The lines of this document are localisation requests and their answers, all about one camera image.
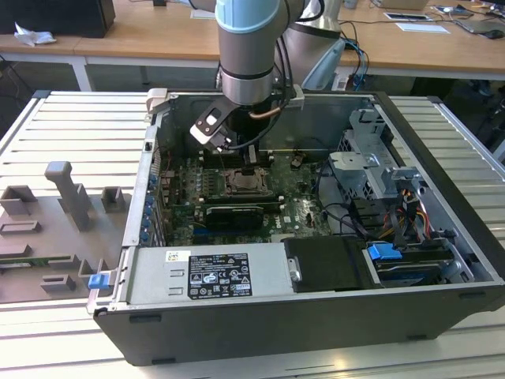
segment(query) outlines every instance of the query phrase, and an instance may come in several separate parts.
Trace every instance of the blue latch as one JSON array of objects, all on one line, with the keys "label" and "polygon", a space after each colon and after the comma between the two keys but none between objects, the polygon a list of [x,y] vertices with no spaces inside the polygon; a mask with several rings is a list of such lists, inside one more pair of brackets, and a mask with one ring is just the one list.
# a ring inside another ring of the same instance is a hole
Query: blue latch
[{"label": "blue latch", "polygon": [[89,277],[88,288],[90,290],[108,290],[110,274],[93,274]]},{"label": "blue latch", "polygon": [[392,243],[374,243],[368,248],[370,257],[375,259],[402,259],[403,255],[393,248]]}]

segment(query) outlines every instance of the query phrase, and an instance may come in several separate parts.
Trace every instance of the workbench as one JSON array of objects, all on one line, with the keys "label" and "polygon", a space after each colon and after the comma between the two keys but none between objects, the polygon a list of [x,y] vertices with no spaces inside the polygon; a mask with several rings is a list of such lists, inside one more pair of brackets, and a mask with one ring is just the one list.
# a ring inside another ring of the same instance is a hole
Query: workbench
[{"label": "workbench", "polygon": [[[444,4],[457,3],[447,0]],[[217,67],[219,43],[214,20],[191,19],[191,9],[180,4],[169,3],[165,8],[153,7],[152,2],[114,0],[114,7],[114,25],[103,39],[56,36],[57,43],[29,47],[14,36],[0,36],[0,54],[10,61],[70,64],[82,91],[94,88],[87,65]],[[389,21],[383,14],[386,11],[360,0],[357,9],[342,7],[340,20]],[[403,32],[396,24],[356,24],[360,45],[370,57],[368,73],[505,80],[505,39],[485,39],[454,24],[441,25],[451,34]],[[343,30],[353,38],[350,25],[344,25]],[[355,53],[345,51],[338,74],[347,77],[356,64]],[[145,79],[145,69],[141,74]]]},{"label": "workbench", "polygon": [[[143,132],[149,125],[145,118],[145,95],[52,92],[45,99],[31,100],[0,141],[0,190],[8,185],[26,184],[36,196],[55,195],[53,183],[43,177],[45,166],[53,159],[68,159],[74,166],[75,179],[86,185],[88,194],[99,193],[105,185],[121,186],[125,193],[132,193]],[[504,244],[503,166],[443,104],[433,104],[422,97],[391,99]],[[96,151],[97,144],[102,151]],[[394,141],[394,146],[407,164],[415,164],[399,142]],[[395,379],[505,374],[505,308],[475,314],[436,340],[134,367],[87,314],[86,302],[86,298],[80,298],[1,304],[2,377],[99,374],[248,379],[307,375]]]}]

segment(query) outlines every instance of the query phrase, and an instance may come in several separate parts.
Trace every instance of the table leg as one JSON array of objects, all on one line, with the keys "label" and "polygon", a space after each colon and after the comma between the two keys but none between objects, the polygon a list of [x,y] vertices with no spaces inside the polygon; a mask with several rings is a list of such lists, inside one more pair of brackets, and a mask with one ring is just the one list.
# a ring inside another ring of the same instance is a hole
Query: table leg
[{"label": "table leg", "polygon": [[149,85],[148,68],[146,66],[140,66],[140,79],[142,80],[142,85]]},{"label": "table leg", "polygon": [[84,57],[73,57],[70,63],[76,75],[77,83],[81,91],[95,91],[92,79],[86,70],[86,59]]}]

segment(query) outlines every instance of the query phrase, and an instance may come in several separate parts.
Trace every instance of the wooden desk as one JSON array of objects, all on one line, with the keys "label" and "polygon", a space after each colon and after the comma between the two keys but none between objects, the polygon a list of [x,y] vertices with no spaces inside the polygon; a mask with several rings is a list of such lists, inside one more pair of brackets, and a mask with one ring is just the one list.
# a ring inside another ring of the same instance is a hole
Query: wooden desk
[{"label": "wooden desk", "polygon": [[[445,0],[444,4],[458,2]],[[86,72],[89,64],[217,66],[219,41],[214,20],[191,19],[189,8],[173,3],[163,8],[153,7],[150,1],[114,0],[114,7],[114,25],[103,39],[56,36],[57,43],[28,47],[13,36],[0,36],[0,54],[13,61],[69,63],[80,89],[85,91],[93,89]],[[386,11],[370,8],[369,0],[360,0],[357,9],[342,7],[340,19],[389,21],[383,15]],[[368,73],[505,80],[505,39],[485,39],[448,22],[439,24],[451,34],[404,32],[394,23],[356,23],[360,45],[370,57]],[[349,24],[343,25],[343,30],[353,38]],[[345,51],[337,70],[339,77],[347,78],[356,64],[356,54]]]},{"label": "wooden desk", "polygon": [[[432,0],[429,4],[440,2]],[[471,3],[446,0],[444,5]],[[339,19],[356,21],[389,21],[383,14],[389,9],[370,8],[368,0],[360,0],[355,10],[342,7]],[[429,13],[397,10],[405,13]],[[435,13],[429,16],[440,19]],[[472,19],[483,18],[475,15]],[[488,78],[505,78],[505,39],[487,39],[476,36],[450,22],[436,23],[451,34],[404,32],[396,24],[358,24],[358,40],[370,57],[370,74],[396,74],[415,77],[478,78],[488,74]],[[350,24],[342,26],[349,38],[354,37]],[[355,53],[346,51],[342,65],[355,65]]]},{"label": "wooden desk", "polygon": [[116,0],[114,25],[103,39],[81,39],[78,55],[219,60],[218,27],[214,20],[191,19],[180,4],[153,7],[151,2]]}]

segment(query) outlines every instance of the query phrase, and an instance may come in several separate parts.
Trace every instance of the power supply label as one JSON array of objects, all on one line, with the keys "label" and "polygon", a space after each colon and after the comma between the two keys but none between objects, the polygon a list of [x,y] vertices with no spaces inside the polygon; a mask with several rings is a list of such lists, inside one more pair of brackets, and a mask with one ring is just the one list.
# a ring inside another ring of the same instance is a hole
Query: power supply label
[{"label": "power supply label", "polygon": [[188,281],[192,300],[253,296],[246,253],[191,255]]}]

